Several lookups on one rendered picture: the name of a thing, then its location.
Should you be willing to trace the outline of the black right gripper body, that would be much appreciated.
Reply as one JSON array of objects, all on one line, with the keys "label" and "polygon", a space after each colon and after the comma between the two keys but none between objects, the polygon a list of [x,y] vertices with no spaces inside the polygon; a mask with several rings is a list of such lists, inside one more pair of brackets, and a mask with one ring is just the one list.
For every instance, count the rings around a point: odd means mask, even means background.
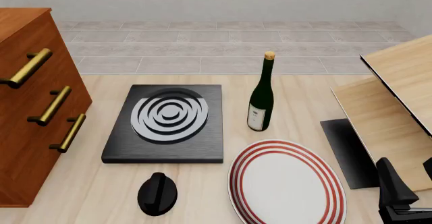
[{"label": "black right gripper body", "polygon": [[379,215],[384,224],[432,224],[432,208],[380,204]]}]

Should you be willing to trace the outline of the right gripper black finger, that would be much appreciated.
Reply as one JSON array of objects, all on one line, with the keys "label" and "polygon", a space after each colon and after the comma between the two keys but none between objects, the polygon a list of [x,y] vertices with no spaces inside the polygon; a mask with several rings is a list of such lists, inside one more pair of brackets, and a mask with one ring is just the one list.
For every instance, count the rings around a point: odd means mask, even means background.
[{"label": "right gripper black finger", "polygon": [[432,181],[432,157],[423,163],[423,167],[424,167],[427,175],[429,176],[429,179],[431,179],[431,181]]},{"label": "right gripper black finger", "polygon": [[379,206],[410,205],[419,200],[387,158],[380,158],[376,168],[379,176]]}]

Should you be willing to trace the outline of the medium wooden cabinet drawer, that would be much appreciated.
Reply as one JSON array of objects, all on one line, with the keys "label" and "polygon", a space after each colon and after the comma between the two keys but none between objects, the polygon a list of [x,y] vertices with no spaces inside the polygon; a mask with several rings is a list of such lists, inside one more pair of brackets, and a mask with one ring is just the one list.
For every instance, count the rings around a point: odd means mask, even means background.
[{"label": "medium wooden cabinet drawer", "polygon": [[[82,79],[72,61],[72,58],[67,54],[67,56],[71,59],[71,64],[62,63],[62,68],[59,69],[59,73],[65,76],[64,82],[82,82]],[[10,163],[13,161],[13,157],[11,156],[12,152],[16,151],[14,146],[15,144],[2,144],[0,143],[0,171],[4,172],[8,177],[7,169],[10,166]]]}]

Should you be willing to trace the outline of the small wooden cabinet drawer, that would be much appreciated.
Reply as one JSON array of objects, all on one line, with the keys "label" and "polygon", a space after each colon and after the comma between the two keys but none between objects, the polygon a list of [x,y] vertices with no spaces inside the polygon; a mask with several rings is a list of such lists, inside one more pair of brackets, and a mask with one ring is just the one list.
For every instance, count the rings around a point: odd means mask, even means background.
[{"label": "small wooden cabinet drawer", "polygon": [[[41,116],[55,98],[49,94],[51,90],[61,90],[64,86],[72,91],[47,126],[27,122],[29,116]],[[73,124],[67,118],[85,114],[92,103],[85,85],[79,81],[48,86],[39,97],[39,102],[25,107],[20,126],[14,128],[19,141],[14,145],[16,151],[11,153],[13,161],[7,169],[11,187],[20,195],[14,207],[29,207],[33,203],[58,158],[64,154],[50,150],[49,145],[60,144]]]}]

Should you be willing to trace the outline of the large wooden cabinet drawer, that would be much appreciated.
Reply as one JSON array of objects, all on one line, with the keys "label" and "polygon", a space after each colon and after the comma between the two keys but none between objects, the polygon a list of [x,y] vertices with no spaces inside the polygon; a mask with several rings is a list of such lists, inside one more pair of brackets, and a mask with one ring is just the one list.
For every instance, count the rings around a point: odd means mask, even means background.
[{"label": "large wooden cabinet drawer", "polygon": [[65,44],[51,17],[51,10],[0,8],[0,78],[11,78],[28,61],[27,53],[50,49],[53,55],[18,89],[0,84],[0,143],[16,144],[15,127],[23,120],[25,107],[39,102],[48,86],[65,80],[58,71],[71,64]]}]

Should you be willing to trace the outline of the brown wooden cabinet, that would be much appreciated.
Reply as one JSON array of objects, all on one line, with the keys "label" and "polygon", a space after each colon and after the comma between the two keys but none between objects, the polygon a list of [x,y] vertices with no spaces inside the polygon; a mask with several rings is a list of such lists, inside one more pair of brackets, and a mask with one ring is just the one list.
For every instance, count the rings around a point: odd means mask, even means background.
[{"label": "brown wooden cabinet", "polygon": [[0,207],[28,207],[92,100],[48,8],[0,8]]}]

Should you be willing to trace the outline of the pale wooden rack black base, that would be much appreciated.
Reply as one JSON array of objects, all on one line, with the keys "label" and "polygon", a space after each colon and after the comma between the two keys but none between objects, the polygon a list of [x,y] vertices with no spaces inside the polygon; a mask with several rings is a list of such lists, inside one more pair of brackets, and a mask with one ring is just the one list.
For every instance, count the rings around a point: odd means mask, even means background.
[{"label": "pale wooden rack black base", "polygon": [[372,78],[332,88],[372,161],[385,157],[415,192],[432,190],[432,34],[363,55]]}]

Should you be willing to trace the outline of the white plate with red rings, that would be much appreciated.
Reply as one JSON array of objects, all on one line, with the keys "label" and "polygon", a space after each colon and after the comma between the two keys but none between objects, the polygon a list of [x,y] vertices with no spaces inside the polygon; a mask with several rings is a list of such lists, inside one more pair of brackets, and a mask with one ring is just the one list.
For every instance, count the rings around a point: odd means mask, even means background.
[{"label": "white plate with red rings", "polygon": [[228,172],[232,206],[244,224],[344,224],[348,205],[335,171],[295,142],[259,140]]}]

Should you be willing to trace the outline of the dark green wine bottle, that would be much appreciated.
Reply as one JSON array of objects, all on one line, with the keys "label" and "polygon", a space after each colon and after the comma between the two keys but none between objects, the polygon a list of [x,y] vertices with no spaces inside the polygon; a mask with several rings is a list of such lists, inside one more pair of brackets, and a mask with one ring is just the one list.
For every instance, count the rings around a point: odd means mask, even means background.
[{"label": "dark green wine bottle", "polygon": [[269,127],[273,111],[274,97],[271,76],[275,53],[266,51],[261,77],[249,100],[247,124],[254,131],[262,132]]}]

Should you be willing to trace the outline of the round black stove knob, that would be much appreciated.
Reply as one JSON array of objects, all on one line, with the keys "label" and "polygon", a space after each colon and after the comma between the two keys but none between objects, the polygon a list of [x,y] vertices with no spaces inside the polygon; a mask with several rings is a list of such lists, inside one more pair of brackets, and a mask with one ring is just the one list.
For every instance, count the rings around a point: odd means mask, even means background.
[{"label": "round black stove knob", "polygon": [[153,173],[140,187],[138,205],[146,215],[157,217],[170,211],[178,198],[178,190],[172,179],[164,173]]}]

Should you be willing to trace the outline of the flat black stove plate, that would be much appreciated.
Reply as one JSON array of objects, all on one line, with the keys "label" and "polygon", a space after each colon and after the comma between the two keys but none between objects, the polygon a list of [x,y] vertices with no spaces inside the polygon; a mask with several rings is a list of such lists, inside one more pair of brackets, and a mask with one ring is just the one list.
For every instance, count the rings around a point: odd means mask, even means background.
[{"label": "flat black stove plate", "polygon": [[103,163],[222,163],[222,86],[134,84]]}]

